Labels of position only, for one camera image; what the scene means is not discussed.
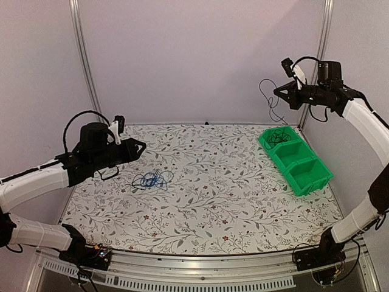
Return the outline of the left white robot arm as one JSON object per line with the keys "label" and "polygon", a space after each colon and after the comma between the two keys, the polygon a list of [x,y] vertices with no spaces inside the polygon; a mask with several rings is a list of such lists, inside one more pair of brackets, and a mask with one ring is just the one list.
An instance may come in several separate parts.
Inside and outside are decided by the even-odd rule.
{"label": "left white robot arm", "polygon": [[122,138],[125,118],[112,122],[91,122],[80,128],[80,138],[73,150],[68,149],[63,133],[64,152],[37,167],[1,179],[1,246],[28,245],[67,252],[77,264],[86,263],[91,255],[85,238],[71,225],[51,225],[11,214],[22,203],[54,190],[79,185],[106,168],[138,160],[146,143]]}

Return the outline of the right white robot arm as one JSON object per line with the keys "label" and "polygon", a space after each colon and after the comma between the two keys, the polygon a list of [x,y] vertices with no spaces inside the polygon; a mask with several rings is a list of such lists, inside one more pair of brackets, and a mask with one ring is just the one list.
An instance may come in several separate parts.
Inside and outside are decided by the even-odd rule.
{"label": "right white robot arm", "polygon": [[381,171],[367,190],[365,198],[350,213],[323,232],[314,260],[327,265],[337,257],[338,247],[370,227],[379,229],[388,217],[388,124],[367,101],[365,95],[344,84],[342,67],[338,61],[313,58],[317,64],[317,81],[307,84],[298,61],[285,58],[281,67],[290,82],[274,89],[274,94],[288,103],[290,109],[303,105],[324,106],[354,128],[354,142],[370,148],[366,161],[376,158]]}

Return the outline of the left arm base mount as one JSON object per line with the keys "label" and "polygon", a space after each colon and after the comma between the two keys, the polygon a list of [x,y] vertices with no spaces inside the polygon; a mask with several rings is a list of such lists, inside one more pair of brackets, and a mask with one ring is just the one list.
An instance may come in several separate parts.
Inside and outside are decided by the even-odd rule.
{"label": "left arm base mount", "polygon": [[66,251],[60,251],[59,259],[76,266],[87,267],[107,271],[111,263],[112,248],[97,244],[86,246],[85,244],[70,245]]}

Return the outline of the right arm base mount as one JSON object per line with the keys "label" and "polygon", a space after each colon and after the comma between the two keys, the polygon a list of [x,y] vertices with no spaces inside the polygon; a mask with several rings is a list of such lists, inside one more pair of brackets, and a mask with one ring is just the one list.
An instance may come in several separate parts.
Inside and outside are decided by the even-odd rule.
{"label": "right arm base mount", "polygon": [[320,247],[310,246],[309,249],[303,249],[292,252],[292,261],[298,271],[319,268],[326,265],[332,265],[346,259],[344,244],[335,244],[329,251]]}

